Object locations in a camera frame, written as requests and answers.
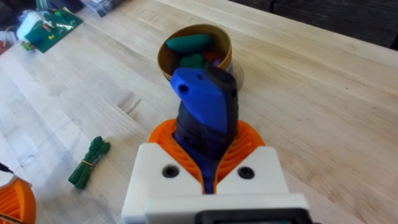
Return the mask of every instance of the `cable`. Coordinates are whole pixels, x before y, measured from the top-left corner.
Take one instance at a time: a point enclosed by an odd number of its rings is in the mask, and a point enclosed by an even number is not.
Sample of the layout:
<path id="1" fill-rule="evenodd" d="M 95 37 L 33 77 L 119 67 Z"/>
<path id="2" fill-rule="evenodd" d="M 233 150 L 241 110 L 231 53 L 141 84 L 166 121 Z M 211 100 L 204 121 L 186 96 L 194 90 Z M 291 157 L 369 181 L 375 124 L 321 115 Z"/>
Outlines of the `cable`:
<path id="1" fill-rule="evenodd" d="M 11 28 L 18 28 L 18 26 L 9 26 L 7 27 L 7 29 L 5 30 L 5 34 L 4 34 L 4 42 L 2 43 L 3 47 L 6 47 L 6 43 L 7 43 L 7 34 L 8 34 L 8 30 Z"/>

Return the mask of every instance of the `circuit board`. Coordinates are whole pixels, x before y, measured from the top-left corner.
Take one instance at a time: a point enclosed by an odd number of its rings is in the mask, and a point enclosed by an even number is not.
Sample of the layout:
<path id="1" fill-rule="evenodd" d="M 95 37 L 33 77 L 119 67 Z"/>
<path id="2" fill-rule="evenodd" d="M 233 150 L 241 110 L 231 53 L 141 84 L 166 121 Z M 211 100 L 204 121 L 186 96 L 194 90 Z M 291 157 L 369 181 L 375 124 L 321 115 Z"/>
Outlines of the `circuit board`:
<path id="1" fill-rule="evenodd" d="M 25 39 L 42 53 L 46 52 L 83 22 L 62 9 L 44 14 L 44 17 L 47 22 L 36 22 L 32 30 L 25 36 Z"/>

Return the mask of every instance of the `yellow cup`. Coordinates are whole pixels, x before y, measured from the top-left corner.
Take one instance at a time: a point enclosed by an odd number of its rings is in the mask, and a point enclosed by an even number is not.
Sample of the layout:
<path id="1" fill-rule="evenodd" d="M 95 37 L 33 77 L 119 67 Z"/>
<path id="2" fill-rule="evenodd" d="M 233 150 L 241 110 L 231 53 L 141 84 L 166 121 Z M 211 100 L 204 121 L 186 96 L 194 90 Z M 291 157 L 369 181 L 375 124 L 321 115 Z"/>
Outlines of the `yellow cup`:
<path id="1" fill-rule="evenodd" d="M 174 37 L 182 37 L 194 34 L 210 34 L 213 37 L 211 49 L 221 53 L 224 57 L 224 60 L 218 65 L 218 68 L 222 68 L 227 72 L 232 73 L 231 39 L 225 30 L 211 24 L 197 24 L 176 31 L 169 38 L 167 38 L 167 40 Z M 177 55 L 166 46 L 167 40 L 165 40 L 159 49 L 157 54 L 157 64 L 164 77 L 170 80 L 174 70 L 178 68 L 179 59 Z"/>

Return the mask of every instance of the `white plastic part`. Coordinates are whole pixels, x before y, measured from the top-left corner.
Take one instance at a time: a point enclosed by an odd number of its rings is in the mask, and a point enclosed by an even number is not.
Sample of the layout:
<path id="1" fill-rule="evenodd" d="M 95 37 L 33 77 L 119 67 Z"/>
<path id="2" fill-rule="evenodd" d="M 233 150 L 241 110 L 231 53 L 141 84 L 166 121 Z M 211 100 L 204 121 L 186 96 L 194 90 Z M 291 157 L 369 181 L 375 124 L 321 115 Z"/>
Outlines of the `white plastic part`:
<path id="1" fill-rule="evenodd" d="M 301 194 L 155 197 L 148 199 L 145 216 L 150 224 L 194 224 L 195 215 L 205 210 L 264 208 L 308 209 L 308 203 Z"/>
<path id="2" fill-rule="evenodd" d="M 178 176 L 165 178 L 162 170 L 173 164 Z M 240 167 L 255 176 L 243 179 Z M 203 195 L 200 183 L 158 144 L 145 143 L 138 150 L 122 210 L 125 224 L 194 224 L 204 210 L 304 208 L 302 194 L 290 194 L 275 149 L 258 147 L 217 186 L 217 194 Z"/>
<path id="3" fill-rule="evenodd" d="M 17 30 L 17 37 L 19 40 L 25 39 L 25 35 L 28 34 L 36 22 L 45 20 L 41 12 L 28 12 L 26 18 L 19 26 Z"/>
<path id="4" fill-rule="evenodd" d="M 253 179 L 242 179 L 238 169 L 250 167 Z M 261 146 L 217 185 L 217 194 L 288 194 L 284 173 L 274 148 Z"/>
<path id="5" fill-rule="evenodd" d="M 167 165 L 179 168 L 174 178 L 166 178 L 162 170 Z M 148 198 L 201 195 L 201 184 L 157 143 L 141 144 L 134 164 L 130 184 L 122 210 L 125 223 L 146 223 Z"/>
<path id="6" fill-rule="evenodd" d="M 13 184 L 16 179 L 20 179 L 29 184 L 29 186 L 32 186 L 32 184 L 30 184 L 28 181 L 12 173 L 0 171 L 0 190 Z"/>

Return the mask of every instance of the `orange plastic part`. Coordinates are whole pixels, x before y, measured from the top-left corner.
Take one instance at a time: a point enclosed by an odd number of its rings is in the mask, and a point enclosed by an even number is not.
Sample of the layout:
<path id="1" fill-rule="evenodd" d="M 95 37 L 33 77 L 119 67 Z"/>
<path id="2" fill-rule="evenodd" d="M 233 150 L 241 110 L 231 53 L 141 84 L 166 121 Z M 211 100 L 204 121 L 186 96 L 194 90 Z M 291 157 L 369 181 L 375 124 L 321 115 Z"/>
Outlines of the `orange plastic part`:
<path id="1" fill-rule="evenodd" d="M 199 167 L 173 138 L 173 133 L 176 130 L 175 123 L 176 119 L 170 119 L 158 125 L 150 134 L 148 142 L 156 142 L 159 144 L 170 156 L 184 167 L 186 171 L 199 181 L 204 191 L 203 178 Z"/>
<path id="2" fill-rule="evenodd" d="M 247 123 L 238 121 L 238 134 L 217 167 L 216 179 L 213 183 L 214 194 L 217 184 L 259 146 L 265 146 L 265 143 L 256 130 Z"/>
<path id="3" fill-rule="evenodd" d="M 171 155 L 186 171 L 188 171 L 202 185 L 203 178 L 195 161 L 181 148 L 173 138 L 176 130 L 176 120 L 170 119 L 158 125 L 150 135 L 148 142 L 156 142 L 169 155 Z M 214 194 L 217 183 L 227 176 L 237 165 L 239 165 L 258 146 L 265 146 L 260 135 L 250 125 L 238 121 L 238 134 L 231 143 L 220 163 L 218 164 L 214 181 Z"/>
<path id="4" fill-rule="evenodd" d="M 35 198 L 28 183 L 16 179 L 0 190 L 0 215 L 24 224 L 35 223 Z M 8 223 L 0 217 L 0 224 Z"/>

